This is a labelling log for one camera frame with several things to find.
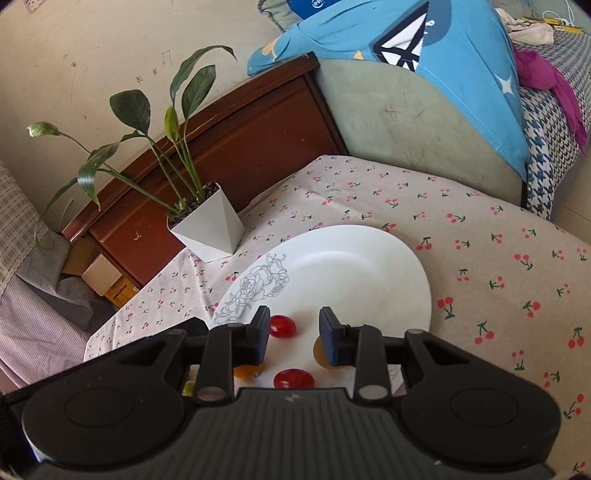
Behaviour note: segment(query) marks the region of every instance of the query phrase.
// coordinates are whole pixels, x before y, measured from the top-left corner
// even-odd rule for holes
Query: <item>cherry tomato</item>
[[[263,370],[262,364],[260,365],[240,365],[234,367],[234,377],[242,380],[251,380],[258,377]]]
[[[275,338],[291,338],[296,334],[296,323],[285,315],[273,315],[269,322]]]
[[[273,379],[275,388],[314,388],[314,385],[314,377],[299,368],[282,370]]]
[[[187,380],[183,387],[183,393],[181,393],[181,395],[183,397],[192,397],[193,390],[195,390],[195,380]]]
[[[314,342],[314,348],[312,349],[312,353],[314,355],[314,360],[316,360],[316,363],[318,363],[321,367],[327,368],[329,370],[337,370],[339,368],[343,368],[343,366],[333,367],[329,364],[329,361],[326,358],[326,354],[324,352],[324,347],[322,347],[322,340],[320,340],[320,337],[318,337]]]

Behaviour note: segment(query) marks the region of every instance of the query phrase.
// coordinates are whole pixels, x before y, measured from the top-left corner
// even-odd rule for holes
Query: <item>white plate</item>
[[[240,386],[273,388],[277,372],[301,368],[317,387],[346,387],[351,395],[355,369],[328,370],[314,360],[319,311],[333,309],[343,325],[379,328],[402,336],[409,328],[429,329],[431,291],[423,266],[398,238],[361,225],[337,225],[299,235],[263,255],[236,279],[213,317],[216,324],[250,323],[260,305],[291,317],[296,336],[269,337],[265,369]],[[392,391],[402,385],[390,367]]]

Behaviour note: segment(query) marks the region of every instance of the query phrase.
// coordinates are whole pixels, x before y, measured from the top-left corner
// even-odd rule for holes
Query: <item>potted plant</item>
[[[100,208],[99,199],[95,190],[95,177],[96,173],[101,171],[110,174],[117,180],[122,181],[129,187],[164,206],[168,210],[166,218],[170,232],[203,261],[209,262],[232,255],[236,251],[238,242],[244,233],[244,226],[220,186],[213,182],[205,185],[202,184],[189,154],[189,146],[187,144],[187,121],[211,90],[216,79],[215,65],[207,65],[198,70],[183,91],[181,108],[185,118],[185,124],[182,131],[178,124],[175,107],[180,86],[189,78],[193,67],[199,59],[214,48],[222,48],[236,58],[230,47],[213,45],[201,48],[182,62],[170,84],[172,105],[168,107],[164,116],[164,131],[168,139],[173,143],[176,153],[181,160],[180,168],[171,161],[170,157],[162,151],[148,134],[151,122],[150,102],[140,90],[119,92],[109,100],[115,116],[125,125],[133,128],[134,131],[124,135],[121,140],[115,143],[103,145],[93,151],[88,150],[70,135],[60,132],[55,125],[49,122],[36,122],[29,125],[27,128],[31,137],[61,135],[62,137],[73,140],[88,153],[88,158],[78,170],[78,175],[58,190],[45,206],[41,217],[44,216],[58,198],[75,184],[78,184]],[[160,168],[163,170],[178,198],[178,201],[173,205],[147,192],[136,182],[107,164],[107,160],[115,155],[119,145],[131,138],[144,138],[150,144],[150,148]],[[181,182],[186,186],[187,195],[183,195],[179,191],[178,186]]]

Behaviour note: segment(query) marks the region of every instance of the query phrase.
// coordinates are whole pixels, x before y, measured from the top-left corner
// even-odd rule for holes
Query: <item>bedsheet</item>
[[[433,334],[556,399],[563,426],[551,465],[570,472],[591,461],[590,246],[459,183],[340,156],[318,158],[241,218],[246,233],[232,257],[205,264],[181,251],[90,338],[85,359],[192,316],[214,327],[228,287],[274,246],[329,225],[369,225],[417,254],[431,287]]]
[[[554,44],[515,45],[536,50],[566,78],[583,114],[585,128],[591,127],[591,35],[554,32]],[[546,90],[519,87],[524,108],[524,133],[530,148],[527,161],[527,208],[550,219],[554,193],[574,166],[579,147],[566,123],[556,97]]]

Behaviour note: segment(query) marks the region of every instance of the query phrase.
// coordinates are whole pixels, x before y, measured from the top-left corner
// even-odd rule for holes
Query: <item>geometric planter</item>
[[[221,187],[174,228],[169,228],[204,262],[231,256],[244,230],[244,225]]]

